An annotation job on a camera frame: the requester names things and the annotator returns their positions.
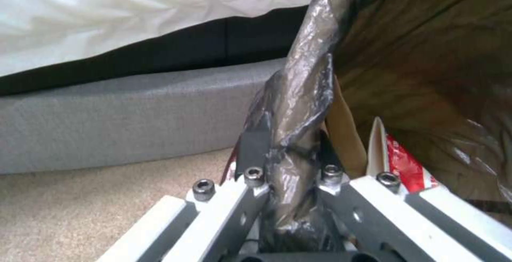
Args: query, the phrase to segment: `metal frame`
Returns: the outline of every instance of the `metal frame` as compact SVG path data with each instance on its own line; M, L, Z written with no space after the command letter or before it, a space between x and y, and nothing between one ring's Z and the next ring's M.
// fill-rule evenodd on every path
M481 259L512 260L512 231L443 187L409 194L406 202Z
M268 198L269 187L249 188L244 178L225 182L163 262L218 262L238 254Z
M337 222L357 237L359 250L377 253L389 245L408 261L479 261L373 177L337 185L320 182L318 188Z
M196 216L193 203L163 196L97 261L158 261Z

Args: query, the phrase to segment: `black fabric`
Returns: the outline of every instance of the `black fabric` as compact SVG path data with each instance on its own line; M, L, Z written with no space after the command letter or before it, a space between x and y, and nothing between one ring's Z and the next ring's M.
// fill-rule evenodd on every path
M307 7L194 25L82 60L0 78L0 96L135 74L252 63L285 57Z

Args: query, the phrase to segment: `beige carpet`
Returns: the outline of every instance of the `beige carpet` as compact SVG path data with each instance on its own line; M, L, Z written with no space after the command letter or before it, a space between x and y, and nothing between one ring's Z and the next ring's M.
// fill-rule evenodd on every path
M94 261L163 195L219 182L230 153L0 176L0 261Z

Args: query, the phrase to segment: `white fabric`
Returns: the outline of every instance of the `white fabric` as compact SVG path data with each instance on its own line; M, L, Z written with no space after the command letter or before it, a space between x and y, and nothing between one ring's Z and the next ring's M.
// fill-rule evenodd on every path
M310 0L0 0L0 76Z

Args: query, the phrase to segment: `gray cushion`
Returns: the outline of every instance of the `gray cushion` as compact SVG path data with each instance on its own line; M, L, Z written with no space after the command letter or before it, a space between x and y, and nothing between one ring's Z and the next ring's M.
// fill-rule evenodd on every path
M0 173L157 160L233 146L285 59L0 98Z

